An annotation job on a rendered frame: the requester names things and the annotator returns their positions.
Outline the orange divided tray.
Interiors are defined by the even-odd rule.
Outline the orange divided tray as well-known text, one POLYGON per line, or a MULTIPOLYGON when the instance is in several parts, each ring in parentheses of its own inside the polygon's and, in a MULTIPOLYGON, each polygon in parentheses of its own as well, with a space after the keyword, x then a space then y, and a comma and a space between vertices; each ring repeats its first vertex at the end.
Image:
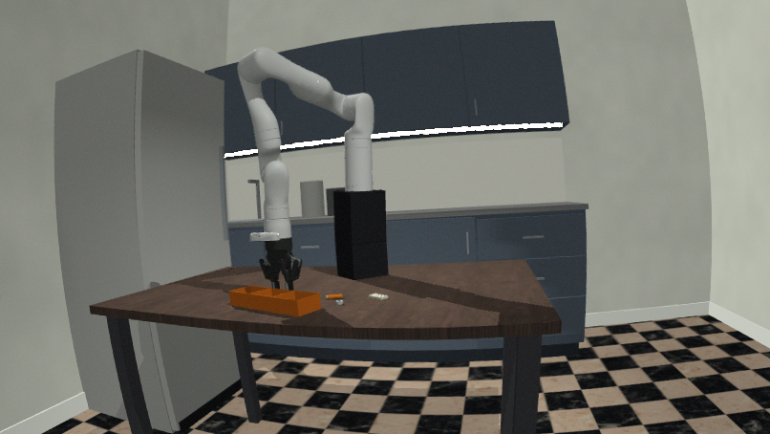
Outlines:
POLYGON ((321 309, 320 293, 248 286, 229 291, 229 296, 232 306, 281 315, 302 316, 321 309))

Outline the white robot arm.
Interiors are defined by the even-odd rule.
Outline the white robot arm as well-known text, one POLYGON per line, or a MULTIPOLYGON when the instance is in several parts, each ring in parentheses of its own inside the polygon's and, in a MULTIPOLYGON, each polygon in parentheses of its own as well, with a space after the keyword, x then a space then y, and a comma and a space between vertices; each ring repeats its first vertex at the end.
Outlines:
POLYGON ((374 102, 370 95, 346 96, 337 93, 324 77, 268 48, 259 48, 244 56, 238 63, 238 76, 252 119, 260 175, 265 185, 265 233, 251 233, 250 241, 277 241, 291 237, 289 171, 282 163, 277 119, 262 94, 261 82, 269 77, 286 82, 296 97, 327 109, 342 119, 354 121, 353 127, 344 134, 345 191, 373 190, 374 102))

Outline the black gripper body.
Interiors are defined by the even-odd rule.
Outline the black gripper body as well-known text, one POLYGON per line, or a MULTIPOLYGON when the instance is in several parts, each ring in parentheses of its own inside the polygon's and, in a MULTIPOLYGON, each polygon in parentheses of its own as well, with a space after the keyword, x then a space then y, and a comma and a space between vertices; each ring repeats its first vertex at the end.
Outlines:
POLYGON ((277 241, 265 241, 266 244, 266 251, 267 251, 267 260, 270 262, 270 258, 275 258, 275 267, 274 270, 281 270, 280 265, 278 264, 278 258, 283 258, 284 265, 286 270, 289 268, 291 264, 291 257, 293 257, 293 254, 291 252, 292 250, 292 239, 290 238, 283 238, 277 241), (274 251, 274 252, 270 252, 274 251))

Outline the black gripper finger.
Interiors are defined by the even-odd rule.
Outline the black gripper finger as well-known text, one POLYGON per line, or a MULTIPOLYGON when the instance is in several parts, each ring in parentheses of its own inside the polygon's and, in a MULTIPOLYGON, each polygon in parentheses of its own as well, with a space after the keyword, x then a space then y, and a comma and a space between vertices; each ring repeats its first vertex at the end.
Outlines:
POLYGON ((262 258, 259 260, 261 268, 263 270, 265 279, 268 279, 271 281, 272 288, 280 289, 279 284, 279 270, 275 271, 275 258, 270 258, 270 269, 269 269, 269 262, 267 261, 267 258, 262 258))
POLYGON ((286 290, 293 291, 293 281, 299 278, 300 270, 302 266, 302 259, 297 259, 295 257, 291 257, 292 262, 292 268, 291 265, 289 266, 288 270, 286 271, 283 258, 278 258, 278 263, 281 268, 281 272, 285 277, 286 284, 286 290), (291 274, 291 275, 290 275, 291 274))

